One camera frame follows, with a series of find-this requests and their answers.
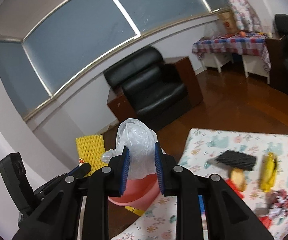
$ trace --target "clear plastic bag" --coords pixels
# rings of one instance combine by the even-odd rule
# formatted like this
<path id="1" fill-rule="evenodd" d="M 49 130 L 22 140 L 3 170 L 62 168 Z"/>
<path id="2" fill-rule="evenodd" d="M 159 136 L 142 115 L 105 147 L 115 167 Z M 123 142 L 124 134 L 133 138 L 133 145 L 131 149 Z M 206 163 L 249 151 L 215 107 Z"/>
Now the clear plastic bag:
<path id="1" fill-rule="evenodd" d="M 143 179 L 156 173 L 155 143 L 156 133 L 137 119 L 129 118 L 122 122 L 117 130 L 116 150 L 103 153 L 102 161 L 109 163 L 114 156 L 121 155 L 124 145 L 130 151 L 130 169 L 128 179 Z"/>

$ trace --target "brown floor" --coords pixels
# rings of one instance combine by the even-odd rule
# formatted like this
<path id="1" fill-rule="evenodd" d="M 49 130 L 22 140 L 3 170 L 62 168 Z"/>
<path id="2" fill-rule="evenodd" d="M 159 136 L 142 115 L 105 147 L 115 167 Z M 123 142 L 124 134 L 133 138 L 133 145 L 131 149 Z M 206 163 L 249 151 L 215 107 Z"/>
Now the brown floor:
<path id="1" fill-rule="evenodd" d="M 197 75 L 204 100 L 157 132 L 167 154 L 179 160 L 191 128 L 288 134 L 288 95 L 270 88 L 266 78 L 245 78 L 241 64 L 227 64 L 222 73 L 208 69 Z M 105 149 L 115 148 L 117 127 L 104 136 Z M 138 218 L 109 203 L 110 237 Z"/>

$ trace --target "red object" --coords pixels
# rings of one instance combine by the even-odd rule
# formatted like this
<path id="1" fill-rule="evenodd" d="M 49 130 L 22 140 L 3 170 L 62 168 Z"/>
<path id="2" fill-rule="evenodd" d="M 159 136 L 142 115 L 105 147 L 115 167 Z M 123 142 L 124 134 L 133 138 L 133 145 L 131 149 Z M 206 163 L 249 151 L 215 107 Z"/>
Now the red object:
<path id="1" fill-rule="evenodd" d="M 226 181 L 226 183 L 228 184 L 228 186 L 230 186 L 231 189 L 234 190 L 235 193 L 236 193 L 241 199 L 244 198 L 244 195 L 238 191 L 237 187 L 236 187 L 235 184 L 231 181 L 231 179 L 227 179 L 227 180 L 225 180 L 225 181 Z"/>
<path id="2" fill-rule="evenodd" d="M 271 219 L 270 219 L 268 216 L 259 217 L 258 219 L 263 223 L 263 225 L 264 225 L 267 229 L 269 229 L 269 227 L 271 226 Z"/>

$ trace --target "metal screw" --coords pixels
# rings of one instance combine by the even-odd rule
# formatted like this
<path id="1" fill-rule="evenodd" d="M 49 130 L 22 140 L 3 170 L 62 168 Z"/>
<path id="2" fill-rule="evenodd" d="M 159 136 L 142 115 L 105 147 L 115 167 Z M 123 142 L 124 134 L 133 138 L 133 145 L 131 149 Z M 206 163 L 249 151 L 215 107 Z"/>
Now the metal screw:
<path id="1" fill-rule="evenodd" d="M 65 178 L 65 182 L 66 183 L 72 183 L 74 181 L 74 177 L 73 176 L 67 176 L 66 178 Z"/>
<path id="2" fill-rule="evenodd" d="M 182 172 L 183 171 L 183 167 L 177 165 L 177 166 L 174 166 L 173 170 L 176 171 L 176 172 Z"/>
<path id="3" fill-rule="evenodd" d="M 105 167 L 102 168 L 102 172 L 103 173 L 109 173 L 109 172 L 111 172 L 111 170 L 112 170 L 112 168 L 108 167 L 108 166 L 105 166 Z"/>
<path id="4" fill-rule="evenodd" d="M 220 181 L 221 177 L 217 174 L 213 174 L 212 176 L 210 176 L 212 181 Z"/>

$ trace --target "pink plastic container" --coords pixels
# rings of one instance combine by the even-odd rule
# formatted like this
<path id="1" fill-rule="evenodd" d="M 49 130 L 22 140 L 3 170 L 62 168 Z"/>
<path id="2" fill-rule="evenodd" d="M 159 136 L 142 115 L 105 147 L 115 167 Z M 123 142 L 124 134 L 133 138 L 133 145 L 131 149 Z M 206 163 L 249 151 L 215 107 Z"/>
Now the pink plastic container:
<path id="1" fill-rule="evenodd" d="M 146 210 L 159 193 L 157 176 L 147 175 L 143 179 L 127 180 L 126 189 L 122 197 L 108 197 L 108 200 L 118 206 L 131 206 Z"/>

